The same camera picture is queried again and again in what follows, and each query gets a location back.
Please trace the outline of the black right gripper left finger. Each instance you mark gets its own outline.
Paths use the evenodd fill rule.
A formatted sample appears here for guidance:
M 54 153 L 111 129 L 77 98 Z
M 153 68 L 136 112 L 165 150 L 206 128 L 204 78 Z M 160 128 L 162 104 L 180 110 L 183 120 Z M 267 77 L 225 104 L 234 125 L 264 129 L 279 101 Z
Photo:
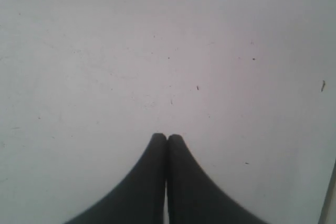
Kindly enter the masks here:
M 68 223 L 163 223 L 167 138 L 152 135 L 126 177 L 93 206 Z

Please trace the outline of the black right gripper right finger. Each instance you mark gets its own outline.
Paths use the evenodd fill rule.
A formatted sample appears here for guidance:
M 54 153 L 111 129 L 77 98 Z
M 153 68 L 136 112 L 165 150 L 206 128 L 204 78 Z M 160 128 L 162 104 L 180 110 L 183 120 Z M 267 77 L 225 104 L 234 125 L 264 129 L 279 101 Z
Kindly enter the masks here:
M 177 134 L 167 141 L 167 198 L 169 223 L 265 223 L 207 176 Z

